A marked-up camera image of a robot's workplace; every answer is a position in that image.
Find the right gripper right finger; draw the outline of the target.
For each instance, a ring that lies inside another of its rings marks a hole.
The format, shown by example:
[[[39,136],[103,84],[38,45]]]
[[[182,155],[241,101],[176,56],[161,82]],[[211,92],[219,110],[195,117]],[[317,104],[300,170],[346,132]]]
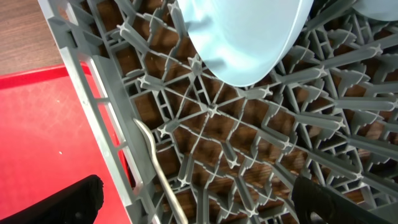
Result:
[[[318,185],[310,179],[299,176],[294,182],[292,201],[300,224],[383,224],[388,221],[359,207]]]

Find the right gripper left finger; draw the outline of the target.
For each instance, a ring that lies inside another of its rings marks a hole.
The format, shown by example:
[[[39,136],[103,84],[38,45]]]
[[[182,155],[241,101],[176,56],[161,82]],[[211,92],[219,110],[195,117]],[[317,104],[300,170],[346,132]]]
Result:
[[[2,224],[93,224],[104,204],[103,181],[89,175],[1,220]]]

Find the white plastic spoon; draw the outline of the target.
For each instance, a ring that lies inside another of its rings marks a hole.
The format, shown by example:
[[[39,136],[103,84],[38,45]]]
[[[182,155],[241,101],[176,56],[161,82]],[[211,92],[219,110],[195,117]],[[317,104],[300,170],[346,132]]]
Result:
[[[133,120],[146,141],[152,165],[154,166],[156,174],[160,180],[161,186],[164,190],[167,200],[169,201],[169,205],[174,213],[177,223],[188,224],[188,219],[157,160],[156,143],[151,130],[142,121],[136,118],[134,118]]]

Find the light blue plate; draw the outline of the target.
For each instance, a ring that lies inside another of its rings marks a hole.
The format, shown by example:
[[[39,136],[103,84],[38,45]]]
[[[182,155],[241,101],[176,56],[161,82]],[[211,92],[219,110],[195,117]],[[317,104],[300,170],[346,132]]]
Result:
[[[237,87],[263,79],[287,54],[313,0],[178,0],[185,28],[212,74]]]

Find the light blue bowl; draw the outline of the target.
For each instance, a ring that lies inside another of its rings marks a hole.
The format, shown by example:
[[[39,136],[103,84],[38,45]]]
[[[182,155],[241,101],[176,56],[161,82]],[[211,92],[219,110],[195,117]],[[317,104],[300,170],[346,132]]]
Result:
[[[378,21],[397,20],[398,0],[357,0],[353,9],[363,16]]]

